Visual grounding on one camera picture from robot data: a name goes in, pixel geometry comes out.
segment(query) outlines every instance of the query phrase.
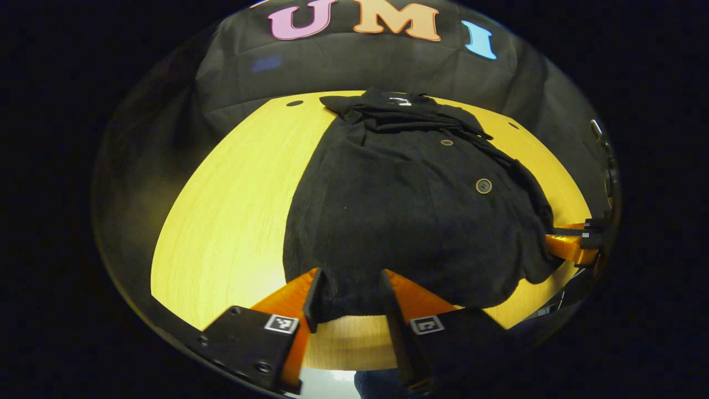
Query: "white floor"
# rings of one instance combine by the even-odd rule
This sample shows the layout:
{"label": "white floor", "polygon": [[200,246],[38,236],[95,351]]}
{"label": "white floor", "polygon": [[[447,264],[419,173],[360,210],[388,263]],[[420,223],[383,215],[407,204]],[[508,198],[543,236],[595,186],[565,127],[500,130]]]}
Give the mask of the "white floor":
{"label": "white floor", "polygon": [[301,381],[303,387],[300,395],[286,394],[289,398],[299,399],[361,399],[355,389],[354,371],[320,370],[303,367]]}

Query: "wooden table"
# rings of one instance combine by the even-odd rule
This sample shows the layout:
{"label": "wooden table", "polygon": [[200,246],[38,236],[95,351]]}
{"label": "wooden table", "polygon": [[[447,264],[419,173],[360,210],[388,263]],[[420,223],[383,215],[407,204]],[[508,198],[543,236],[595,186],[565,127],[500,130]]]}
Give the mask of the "wooden table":
{"label": "wooden table", "polygon": [[[152,295],[185,322],[205,329],[228,306],[251,307],[283,286],[283,241],[291,198],[320,137],[335,118],[319,98],[362,93],[273,99],[234,128],[191,176],[164,223],[152,260]],[[297,100],[303,103],[287,106]],[[520,124],[475,106],[435,100],[475,115],[494,137],[492,143],[535,175],[556,225],[591,217],[562,164]],[[522,280],[503,304],[484,311],[508,329],[551,299],[576,270],[567,261],[543,283]],[[395,368],[385,316],[347,316],[318,325],[303,365],[333,370]]]}

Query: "orange plastic part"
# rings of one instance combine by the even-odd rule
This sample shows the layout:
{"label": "orange plastic part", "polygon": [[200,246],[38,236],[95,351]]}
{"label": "orange plastic part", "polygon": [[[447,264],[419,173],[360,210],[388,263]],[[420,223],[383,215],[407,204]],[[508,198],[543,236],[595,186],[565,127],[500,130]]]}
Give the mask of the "orange plastic part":
{"label": "orange plastic part", "polygon": [[456,307],[443,300],[438,295],[426,290],[419,284],[397,274],[389,269],[384,269],[391,281],[391,287],[396,294],[399,307],[404,319],[408,323],[411,319],[440,315],[452,312]]}
{"label": "orange plastic part", "polygon": [[[556,226],[558,229],[583,229],[583,223]],[[549,252],[577,265],[590,265],[598,255],[598,249],[582,249],[581,237],[547,235]]]}
{"label": "orange plastic part", "polygon": [[310,270],[251,307],[251,309],[259,312],[297,317],[299,320],[301,326],[298,328],[293,340],[293,346],[291,346],[291,351],[288,353],[281,372],[281,382],[288,386],[298,385],[303,358],[308,346],[308,338],[310,338],[311,334],[303,313],[303,305],[305,305],[316,271],[318,271],[317,268]]}

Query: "letter m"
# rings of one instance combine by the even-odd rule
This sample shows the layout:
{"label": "letter m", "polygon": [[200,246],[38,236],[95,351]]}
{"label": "letter m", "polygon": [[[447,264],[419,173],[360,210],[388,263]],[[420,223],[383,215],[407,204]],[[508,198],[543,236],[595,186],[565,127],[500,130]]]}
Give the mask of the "letter m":
{"label": "letter m", "polygon": [[362,10],[359,25],[354,31],[360,33],[381,33],[384,27],[379,25],[380,18],[394,33],[399,33],[411,22],[411,27],[406,30],[409,36],[431,41],[440,41],[436,33],[435,17],[437,9],[422,4],[409,4],[399,11],[387,0],[354,0],[359,3]]}

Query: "shirt button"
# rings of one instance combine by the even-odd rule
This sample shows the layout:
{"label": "shirt button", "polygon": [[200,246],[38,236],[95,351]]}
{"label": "shirt button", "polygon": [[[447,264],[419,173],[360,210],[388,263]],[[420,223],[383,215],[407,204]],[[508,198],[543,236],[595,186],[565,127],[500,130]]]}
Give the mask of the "shirt button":
{"label": "shirt button", "polygon": [[487,194],[492,190],[492,183],[487,179],[480,179],[475,183],[475,190],[478,190],[480,194]]}

